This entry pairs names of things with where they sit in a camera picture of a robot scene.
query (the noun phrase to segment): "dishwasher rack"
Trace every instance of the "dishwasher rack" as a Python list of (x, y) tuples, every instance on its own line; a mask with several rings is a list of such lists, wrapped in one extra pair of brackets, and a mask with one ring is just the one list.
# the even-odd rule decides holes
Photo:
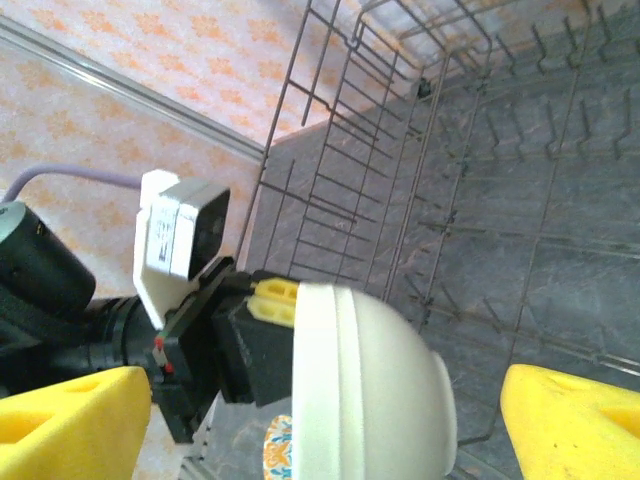
[[(339, 2), (310, 1), (256, 196), (251, 267), (364, 289), (442, 355), (451, 478), (521, 476), (499, 409), (512, 363), (640, 385), (640, 4), (574, 2), (528, 38), (489, 30), (522, 3), (455, 0), (425, 17), (378, 0), (345, 31)], [(404, 19), (395, 39), (367, 20), (389, 9)], [(312, 22), (326, 35), (304, 85), (292, 72)], [(464, 40), (447, 40), (456, 25)], [(324, 98), (336, 44), (342, 73)], [(271, 145), (291, 90), (306, 96), (303, 124), (312, 104), (329, 121)]]

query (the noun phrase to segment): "purple cable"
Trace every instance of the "purple cable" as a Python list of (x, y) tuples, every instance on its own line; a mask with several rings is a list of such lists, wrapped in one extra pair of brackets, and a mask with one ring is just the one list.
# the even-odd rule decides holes
[(107, 183), (122, 188), (130, 188), (132, 190), (140, 190), (142, 182), (141, 177), (129, 175), (121, 175), (119, 173), (104, 172), (102, 170), (94, 170), (92, 168), (81, 167), (78, 165), (64, 165), (57, 163), (49, 163), (44, 165), (35, 165), (23, 171), (18, 178), (9, 186), (2, 202), (12, 202), (24, 188), (24, 186), (34, 177), (46, 173), (55, 173), (59, 175), (69, 175), (72, 177), (86, 178), (96, 182)]

